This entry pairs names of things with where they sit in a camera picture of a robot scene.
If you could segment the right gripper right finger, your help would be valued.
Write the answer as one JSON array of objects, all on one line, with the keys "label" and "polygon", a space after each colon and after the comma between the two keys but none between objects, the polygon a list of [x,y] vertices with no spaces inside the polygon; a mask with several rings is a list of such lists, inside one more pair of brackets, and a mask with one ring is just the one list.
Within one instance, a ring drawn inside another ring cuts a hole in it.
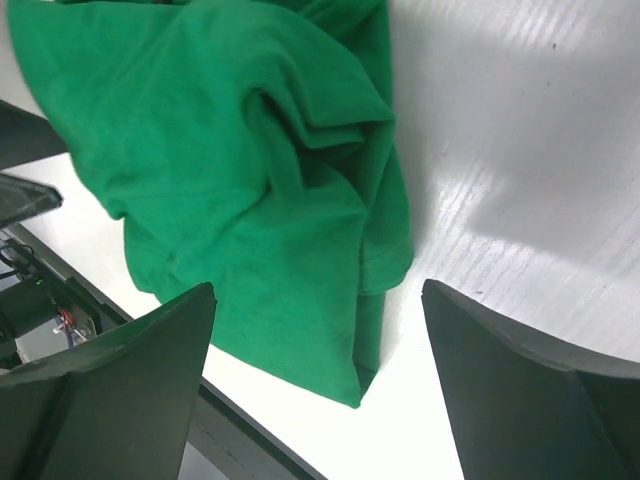
[{"label": "right gripper right finger", "polygon": [[639,365],[428,280],[422,305],[467,479],[636,479]]}]

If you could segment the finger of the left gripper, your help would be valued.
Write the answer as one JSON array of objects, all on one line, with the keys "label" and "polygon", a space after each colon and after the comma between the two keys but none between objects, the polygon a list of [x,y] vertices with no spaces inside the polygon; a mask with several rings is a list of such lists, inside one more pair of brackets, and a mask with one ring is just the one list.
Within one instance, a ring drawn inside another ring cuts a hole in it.
[{"label": "finger of the left gripper", "polygon": [[0,109],[2,170],[68,152],[65,142],[46,119],[4,101]]},{"label": "finger of the left gripper", "polygon": [[62,195],[52,186],[1,174],[2,228],[56,210],[62,203]]}]

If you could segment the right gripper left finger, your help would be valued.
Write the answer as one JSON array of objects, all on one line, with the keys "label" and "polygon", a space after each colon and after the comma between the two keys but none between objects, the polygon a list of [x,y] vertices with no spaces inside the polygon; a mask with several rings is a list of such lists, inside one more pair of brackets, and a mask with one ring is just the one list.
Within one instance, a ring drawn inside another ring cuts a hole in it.
[{"label": "right gripper left finger", "polygon": [[177,478],[215,309],[200,284],[2,374],[2,478]]}]

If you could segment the green t shirt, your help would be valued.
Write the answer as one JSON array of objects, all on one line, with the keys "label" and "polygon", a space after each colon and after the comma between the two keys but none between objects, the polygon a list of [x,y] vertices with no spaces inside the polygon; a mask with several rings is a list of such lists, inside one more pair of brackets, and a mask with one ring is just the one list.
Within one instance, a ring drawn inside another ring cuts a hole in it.
[{"label": "green t shirt", "polygon": [[136,287],[208,282],[213,344],[358,407],[413,260],[384,1],[11,1],[24,81]]}]

